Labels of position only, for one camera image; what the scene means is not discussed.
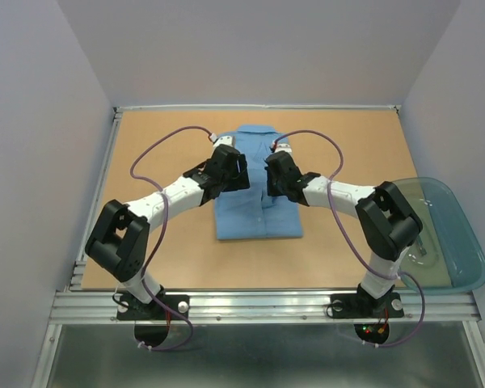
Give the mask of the blue long sleeve shirt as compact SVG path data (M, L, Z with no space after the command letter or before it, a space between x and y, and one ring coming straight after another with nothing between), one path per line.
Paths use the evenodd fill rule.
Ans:
M285 196L268 195L265 159L280 133L272 126L245 124L228 134L234 138L235 148L246 156L250 187L223 192L215 200L217 239L301 238L298 205Z

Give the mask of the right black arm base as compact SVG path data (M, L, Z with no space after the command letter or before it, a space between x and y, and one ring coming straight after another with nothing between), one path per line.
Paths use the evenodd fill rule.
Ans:
M358 293L335 293L325 308L325 315L334 320L352 320L359 340L383 345L390 335L390 320L405 316L398 293L374 299Z

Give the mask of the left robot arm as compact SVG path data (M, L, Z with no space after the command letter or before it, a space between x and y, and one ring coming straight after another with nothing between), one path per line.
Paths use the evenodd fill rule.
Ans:
M184 172L174 183L138 200L110 200L102 208L85 253L124 286L145 318L163 311L162 286L146 273L150 234L181 213L199 208L223 192L250 187L246 156L220 144L210 158Z

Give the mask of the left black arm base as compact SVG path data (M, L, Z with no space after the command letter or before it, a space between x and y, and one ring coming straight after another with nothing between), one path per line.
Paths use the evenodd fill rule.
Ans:
M160 293L157 299L159 302L145 304L127 291L114 292L116 320L133 323L137 346L148 352L169 352L184 347L194 330L188 318L189 296Z

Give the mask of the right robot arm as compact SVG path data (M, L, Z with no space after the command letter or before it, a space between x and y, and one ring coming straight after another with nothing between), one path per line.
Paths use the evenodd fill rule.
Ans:
M387 307L400 266L409 247L419 237L423 223L406 197L392 182L378 186L341 183L332 176L301 173L291 153L278 151L265 159L268 195L284 196L307 207L330 209L351 248L365 267L356 292L335 296L330 303L332 318L372 318ZM356 218L361 225L371 256L365 261L344 230L339 215Z

